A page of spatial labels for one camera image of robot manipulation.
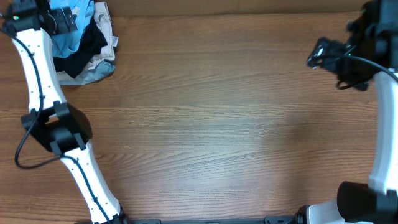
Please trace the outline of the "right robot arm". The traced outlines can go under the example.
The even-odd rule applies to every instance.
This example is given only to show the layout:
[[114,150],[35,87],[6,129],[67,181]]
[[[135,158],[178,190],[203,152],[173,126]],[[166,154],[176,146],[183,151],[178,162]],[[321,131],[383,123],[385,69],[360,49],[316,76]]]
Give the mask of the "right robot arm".
[[397,0],[367,1],[347,41],[320,37],[307,59],[337,77],[339,90],[376,94],[374,160],[365,183],[344,181],[326,202],[267,223],[397,223]]

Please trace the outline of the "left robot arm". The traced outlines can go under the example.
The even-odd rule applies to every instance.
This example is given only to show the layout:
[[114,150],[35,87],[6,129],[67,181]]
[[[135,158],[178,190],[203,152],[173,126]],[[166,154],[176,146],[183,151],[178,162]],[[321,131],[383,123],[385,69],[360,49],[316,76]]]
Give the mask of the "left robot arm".
[[73,176],[90,211],[91,223],[129,223],[97,165],[91,125],[83,112],[69,104],[55,71],[51,38],[77,29],[68,7],[52,9],[48,1],[11,1],[1,32],[12,39],[23,65],[29,91],[29,112],[14,160],[32,136],[53,160],[62,161]]

